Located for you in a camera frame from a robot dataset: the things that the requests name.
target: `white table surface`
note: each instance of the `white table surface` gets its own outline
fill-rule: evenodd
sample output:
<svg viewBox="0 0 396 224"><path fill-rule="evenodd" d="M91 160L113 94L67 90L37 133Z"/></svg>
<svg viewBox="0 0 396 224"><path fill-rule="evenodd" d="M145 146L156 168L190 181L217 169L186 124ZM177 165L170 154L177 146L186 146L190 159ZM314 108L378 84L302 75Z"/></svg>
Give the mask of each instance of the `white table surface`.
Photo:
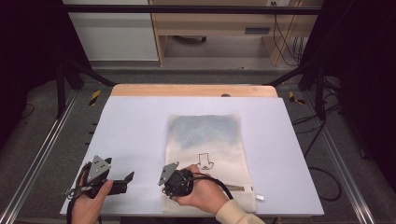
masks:
<svg viewBox="0 0 396 224"><path fill-rule="evenodd" d="M259 216L323 215L311 175L281 98L110 96L93 135L86 161L112 158L108 178L134 171L125 194L106 198L106 216L190 217L162 212L157 185L165 165L170 115L238 114L247 167L257 194ZM68 200L61 214L66 214Z"/></svg>

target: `wooden table edge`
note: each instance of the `wooden table edge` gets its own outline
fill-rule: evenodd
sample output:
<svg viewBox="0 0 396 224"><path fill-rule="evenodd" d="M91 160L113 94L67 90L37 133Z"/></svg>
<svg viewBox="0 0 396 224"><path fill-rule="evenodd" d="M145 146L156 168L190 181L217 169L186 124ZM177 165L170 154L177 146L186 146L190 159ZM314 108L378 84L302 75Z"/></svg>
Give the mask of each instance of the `wooden table edge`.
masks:
<svg viewBox="0 0 396 224"><path fill-rule="evenodd" d="M118 84L111 96L278 97L272 86L199 84Z"/></svg>

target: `aluminum rail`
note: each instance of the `aluminum rail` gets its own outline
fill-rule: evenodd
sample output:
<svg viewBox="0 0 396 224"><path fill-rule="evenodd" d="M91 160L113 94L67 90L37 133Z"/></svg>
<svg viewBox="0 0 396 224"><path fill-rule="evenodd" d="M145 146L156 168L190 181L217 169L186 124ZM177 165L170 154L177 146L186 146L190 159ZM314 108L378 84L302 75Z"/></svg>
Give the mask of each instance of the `aluminum rail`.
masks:
<svg viewBox="0 0 396 224"><path fill-rule="evenodd" d="M28 196L30 190L32 189L35 180L38 177L38 174L41 171L41 168L44 165L48 155L50 154L55 141L61 132L64 123L66 122L70 111L73 108L73 105L77 99L78 91L72 91L68 100L67 100L67 108L62 114L62 116L55 120L54 124L52 125L49 134L47 135L46 140L44 141L43 145L37 152L35 156L35 160L32 162L28 172L26 173L25 177L23 178L20 186L18 187L17 191L15 192L14 196L12 197L11 201L8 203L6 209L0 216L0 224L10 224L15 221L18 213L23 206L26 197Z"/></svg>
<svg viewBox="0 0 396 224"><path fill-rule="evenodd" d="M46 5L49 11L85 13L188 13L188 14L276 14L322 15L342 12L341 8L321 7L232 7L232 6L147 6L147 5Z"/></svg>
<svg viewBox="0 0 396 224"><path fill-rule="evenodd" d="M304 98L307 100L309 108L312 113L315 112L314 107L314 99L312 94L308 94L305 91L303 92ZM316 118L316 122L320 125L320 120ZM334 165L335 171L337 172L341 184L344 186L344 190L346 195L349 198L350 203L352 204L353 209L355 210L356 216L359 219L361 224L375 224L375 220L369 207L367 206L366 201L364 201L363 196L361 195L361 191L359 190L358 185L353 179L352 174L347 169L344 160L342 159L340 153L338 152L337 146L332 140L332 136L330 135L329 130L324 126L322 130L322 139L326 145L326 148L329 151L330 158L332 159L332 163Z"/></svg>

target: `desk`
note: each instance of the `desk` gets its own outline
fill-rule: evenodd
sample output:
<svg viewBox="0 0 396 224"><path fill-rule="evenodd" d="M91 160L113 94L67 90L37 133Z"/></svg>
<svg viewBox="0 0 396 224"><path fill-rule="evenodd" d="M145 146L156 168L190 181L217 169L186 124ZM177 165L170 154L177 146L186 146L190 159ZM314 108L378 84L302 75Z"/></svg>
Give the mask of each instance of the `desk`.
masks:
<svg viewBox="0 0 396 224"><path fill-rule="evenodd" d="M232 97L218 97L224 93ZM102 215L193 216L162 212L157 183L165 161L167 118L230 113L240 115L247 167L256 193L265 198L257 202L257 215L323 215L288 112L273 87L135 84L114 88L84 158L83 163L94 155L111 157L108 178L123 179L135 171L127 193L109 196Z"/></svg>

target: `beige sleeve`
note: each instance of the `beige sleeve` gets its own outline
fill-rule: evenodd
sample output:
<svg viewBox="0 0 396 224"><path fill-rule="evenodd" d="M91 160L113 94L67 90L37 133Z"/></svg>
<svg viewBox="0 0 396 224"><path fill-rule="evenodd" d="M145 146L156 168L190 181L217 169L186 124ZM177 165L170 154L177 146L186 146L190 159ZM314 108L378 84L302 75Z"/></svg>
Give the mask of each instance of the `beige sleeve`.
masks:
<svg viewBox="0 0 396 224"><path fill-rule="evenodd" d="M246 213L239 206L236 200L230 200L225 203L218 213L216 214L216 220L221 224L259 224L264 223L258 217Z"/></svg>

